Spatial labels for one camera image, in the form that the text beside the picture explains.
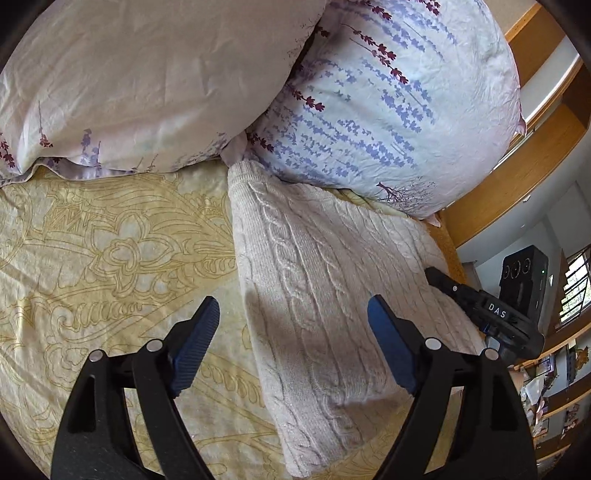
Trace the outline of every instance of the white pillowcase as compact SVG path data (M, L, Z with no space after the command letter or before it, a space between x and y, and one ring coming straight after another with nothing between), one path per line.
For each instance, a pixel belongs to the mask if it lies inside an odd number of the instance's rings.
M327 0L57 0L0 75L0 181L205 160L281 90Z
M426 218L490 173L520 119L513 55L481 0L334 0L248 133L284 180Z

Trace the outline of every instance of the cable knit pattern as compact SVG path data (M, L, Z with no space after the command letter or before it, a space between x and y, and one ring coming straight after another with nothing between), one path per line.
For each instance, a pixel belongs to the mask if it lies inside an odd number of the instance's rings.
M428 285L423 269L447 265L421 223L282 183L251 161L232 166L228 183L265 403L287 471L309 476L369 441L408 400L369 328L372 295L453 349L480 352L482 340Z

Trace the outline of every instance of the black device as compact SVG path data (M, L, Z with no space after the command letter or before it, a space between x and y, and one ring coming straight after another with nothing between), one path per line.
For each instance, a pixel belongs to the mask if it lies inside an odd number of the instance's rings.
M451 297L482 333L499 342L499 354L507 365L540 356L545 338L537 322L484 290L456 282L435 267L426 268L425 275L429 285Z
M530 245L503 260L499 299L537 325L547 278L548 257Z
M174 405L199 368L219 319L207 297L193 318L137 353L90 353L58 430L52 480L213 480ZM368 321L392 374L415 398L375 480L534 480L534 446L519 396L497 351L449 350L399 319L381 296ZM464 386L447 463L425 473L446 415L452 387ZM124 388L137 390L164 476L142 465L129 423Z

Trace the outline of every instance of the paisley pattern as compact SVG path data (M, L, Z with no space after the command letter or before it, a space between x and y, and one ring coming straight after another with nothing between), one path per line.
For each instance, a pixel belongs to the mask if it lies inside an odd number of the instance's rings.
M31 181L2 189L0 411L46 474L88 353L135 351L213 295L220 326L178 409L217 478L289 478L243 314L226 176L220 162L82 183L39 169ZM362 202L349 192L339 195ZM450 403L448 429L456 404ZM157 471L135 391L128 407L142 460ZM372 478L407 408L316 478ZM446 445L433 465L445 458Z

